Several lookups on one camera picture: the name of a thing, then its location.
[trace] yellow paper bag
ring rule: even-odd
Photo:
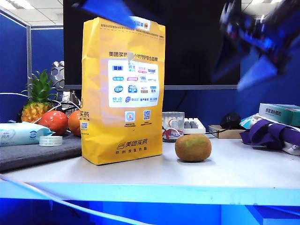
[[[162,153],[165,26],[84,23],[82,155],[100,165]]]

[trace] desk surface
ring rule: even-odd
[[[164,143],[161,156],[100,166],[76,157],[5,175],[74,200],[300,206],[299,156],[210,140],[211,156],[199,163],[181,162]],[[44,199],[6,181],[0,197]]]

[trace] qr code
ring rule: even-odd
[[[144,120],[150,120],[151,110],[144,110]]]
[[[88,129],[88,122],[82,122],[82,123],[81,123],[81,129],[82,129],[82,130]]]

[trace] gray desk mat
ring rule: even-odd
[[[38,144],[0,147],[0,172],[81,156],[81,138],[66,133],[61,146]]]

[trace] white keyboard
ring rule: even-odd
[[[205,134],[206,129],[198,118],[184,118],[183,134]]]

